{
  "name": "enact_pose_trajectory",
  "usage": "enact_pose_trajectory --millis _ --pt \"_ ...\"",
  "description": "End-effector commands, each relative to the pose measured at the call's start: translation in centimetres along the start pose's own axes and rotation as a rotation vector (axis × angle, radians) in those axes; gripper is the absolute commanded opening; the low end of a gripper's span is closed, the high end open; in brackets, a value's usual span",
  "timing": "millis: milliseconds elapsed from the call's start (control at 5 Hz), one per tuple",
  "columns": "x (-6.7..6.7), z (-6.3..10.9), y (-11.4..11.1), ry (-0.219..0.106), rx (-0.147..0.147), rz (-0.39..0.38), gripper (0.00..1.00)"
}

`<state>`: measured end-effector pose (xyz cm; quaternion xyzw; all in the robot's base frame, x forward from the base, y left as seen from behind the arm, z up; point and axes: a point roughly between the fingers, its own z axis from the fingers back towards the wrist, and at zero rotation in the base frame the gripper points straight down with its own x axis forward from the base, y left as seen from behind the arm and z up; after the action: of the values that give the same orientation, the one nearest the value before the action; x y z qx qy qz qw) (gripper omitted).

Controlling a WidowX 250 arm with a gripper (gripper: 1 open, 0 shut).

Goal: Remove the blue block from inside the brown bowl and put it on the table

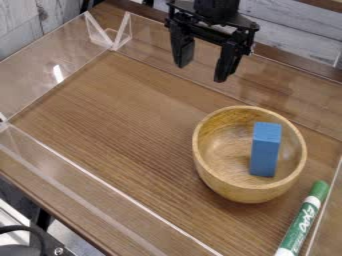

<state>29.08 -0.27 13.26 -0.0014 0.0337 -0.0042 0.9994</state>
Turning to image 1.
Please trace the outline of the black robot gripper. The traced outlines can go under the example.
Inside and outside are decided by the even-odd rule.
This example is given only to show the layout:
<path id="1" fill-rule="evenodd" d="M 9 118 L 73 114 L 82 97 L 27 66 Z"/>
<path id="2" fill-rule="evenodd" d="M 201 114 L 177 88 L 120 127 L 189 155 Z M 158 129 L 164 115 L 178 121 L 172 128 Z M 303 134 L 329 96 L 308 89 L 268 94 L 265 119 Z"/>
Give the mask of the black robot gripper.
<path id="1" fill-rule="evenodd" d="M 173 62 L 178 68 L 193 58 L 198 38 L 221 46 L 213 81 L 235 73 L 241 55 L 248 55 L 260 27 L 237 11 L 240 0 L 169 0 L 165 27 L 170 34 Z"/>

